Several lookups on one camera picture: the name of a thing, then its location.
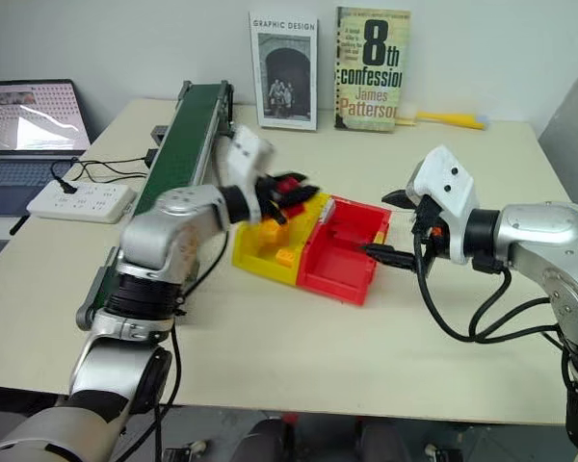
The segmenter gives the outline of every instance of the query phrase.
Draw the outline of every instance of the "silver robotic arm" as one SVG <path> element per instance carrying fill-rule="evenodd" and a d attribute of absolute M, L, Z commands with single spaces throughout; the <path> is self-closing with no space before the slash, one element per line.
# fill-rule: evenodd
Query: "silver robotic arm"
<path fill-rule="evenodd" d="M 472 334 L 471 327 L 469 335 L 460 334 L 440 317 L 426 286 L 434 257 L 457 264 L 472 258 L 474 269 L 504 272 L 510 281 L 508 269 L 516 270 L 543 288 L 558 322 L 549 330 L 557 331 L 564 350 L 566 429 L 578 448 L 578 205 L 545 202 L 508 205 L 501 211 L 480 209 L 473 178 L 444 146 L 418 165 L 405 190 L 393 192 L 383 201 L 415 209 L 415 255 L 411 260 L 404 252 L 375 244 L 367 246 L 367 253 L 387 265 L 415 270 L 435 320 L 457 340 L 492 343 L 486 334 Z M 427 248 L 424 256 L 423 244 Z M 482 314 L 486 309 L 480 308 Z M 540 326 L 537 331 L 548 327 Z"/>
<path fill-rule="evenodd" d="M 128 418 L 158 405 L 171 365 L 159 344 L 171 334 L 176 346 L 174 314 L 190 289 L 185 281 L 199 247 L 237 221 L 284 221 L 279 208 L 318 191 L 295 186 L 305 178 L 297 173 L 266 175 L 271 155 L 266 141 L 239 127 L 227 154 L 233 186 L 170 190 L 131 219 L 120 237 L 118 286 L 94 315 L 68 399 L 1 441 L 0 461 L 109 460 Z M 281 193 L 277 186 L 287 177 L 293 190 Z"/>

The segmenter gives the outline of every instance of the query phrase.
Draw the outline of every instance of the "white table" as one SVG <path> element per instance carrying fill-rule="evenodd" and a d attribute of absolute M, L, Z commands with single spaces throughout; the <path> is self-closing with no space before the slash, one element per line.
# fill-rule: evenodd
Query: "white table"
<path fill-rule="evenodd" d="M 173 107 L 132 102 L 87 157 L 142 155 L 152 146 L 151 128 L 169 122 Z M 336 131 L 331 112 L 320 113 L 317 133 L 259 129 L 252 107 L 239 107 L 236 118 L 276 146 L 272 171 L 307 173 L 325 192 L 353 200 L 379 204 L 439 143 L 474 175 L 486 208 L 568 200 L 525 123 L 495 122 L 484 132 L 423 123 L 389 135 Z M 407 212 L 392 216 L 388 240 L 401 249 L 410 248 L 409 219 Z M 0 386 L 66 392 L 85 336 L 75 309 L 122 225 L 31 218 L 0 255 Z M 220 241 L 203 249 L 204 262 Z M 500 283 L 448 262 L 437 262 L 429 280 L 458 329 Z M 485 321 L 535 296 L 539 287 L 517 275 Z M 177 403 L 495 423 L 565 419 L 555 348 L 540 336 L 496 346 L 446 337 L 415 276 L 399 269 L 379 266 L 366 304 L 355 308 L 235 269 L 227 255 L 190 310 L 178 328 L 184 373 Z M 536 307 L 514 326 L 552 322 L 550 311 Z"/>

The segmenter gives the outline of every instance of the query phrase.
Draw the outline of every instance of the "book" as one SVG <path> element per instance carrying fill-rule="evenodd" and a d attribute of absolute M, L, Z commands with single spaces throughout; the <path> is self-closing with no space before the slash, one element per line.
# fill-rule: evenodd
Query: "book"
<path fill-rule="evenodd" d="M 338 7 L 335 127 L 389 132 L 407 61 L 410 12 Z"/>
<path fill-rule="evenodd" d="M 317 129 L 317 19 L 250 13 L 257 118 L 262 127 Z"/>

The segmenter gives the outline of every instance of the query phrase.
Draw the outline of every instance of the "laptop screen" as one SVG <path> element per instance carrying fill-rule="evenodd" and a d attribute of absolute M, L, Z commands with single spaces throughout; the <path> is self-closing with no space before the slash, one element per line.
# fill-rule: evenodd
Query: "laptop screen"
<path fill-rule="evenodd" d="M 0 82 L 0 154 L 64 155 L 89 147 L 72 82 Z"/>

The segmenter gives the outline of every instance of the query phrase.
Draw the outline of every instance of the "orange component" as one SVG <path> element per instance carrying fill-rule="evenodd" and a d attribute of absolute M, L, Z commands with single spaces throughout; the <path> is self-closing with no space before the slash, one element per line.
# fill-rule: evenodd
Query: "orange component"
<path fill-rule="evenodd" d="M 290 248 L 284 247 L 280 248 L 276 253 L 276 262 L 284 267 L 291 268 L 293 267 L 294 262 L 296 261 L 296 252 L 291 250 Z"/>
<path fill-rule="evenodd" d="M 259 239 L 267 246 L 285 245 L 289 235 L 289 223 L 280 225 L 273 219 L 266 219 L 259 228 Z"/>
<path fill-rule="evenodd" d="M 373 240 L 373 243 L 375 244 L 383 244 L 385 242 L 385 233 L 382 233 L 381 231 L 379 233 L 377 233 L 375 235 L 375 239 Z"/>

